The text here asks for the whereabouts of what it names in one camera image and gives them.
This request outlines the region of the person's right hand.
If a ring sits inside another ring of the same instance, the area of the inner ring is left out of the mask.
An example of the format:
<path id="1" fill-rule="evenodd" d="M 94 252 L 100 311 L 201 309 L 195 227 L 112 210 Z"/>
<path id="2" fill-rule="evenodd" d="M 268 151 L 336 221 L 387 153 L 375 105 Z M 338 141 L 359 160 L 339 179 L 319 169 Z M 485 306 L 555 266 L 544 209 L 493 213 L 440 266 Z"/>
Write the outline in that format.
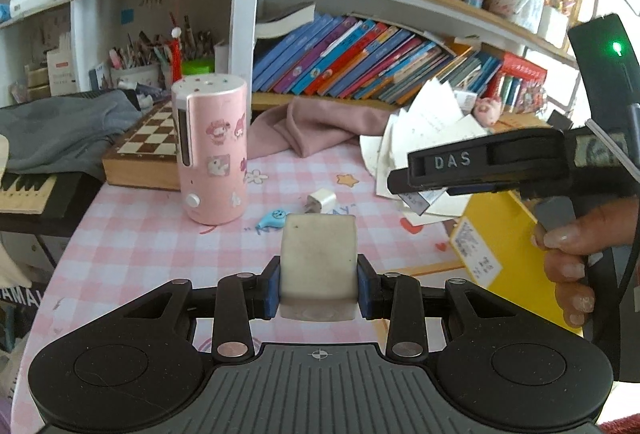
<path id="1" fill-rule="evenodd" d="M 638 198 L 631 197 L 598 206 L 563 227 L 535 228 L 533 240 L 546 252 L 544 273 L 555 284 L 556 302 L 570 327 L 582 327 L 596 304 L 591 287 L 580 282 L 586 276 L 586 258 L 609 247 L 631 245 L 638 209 Z"/>

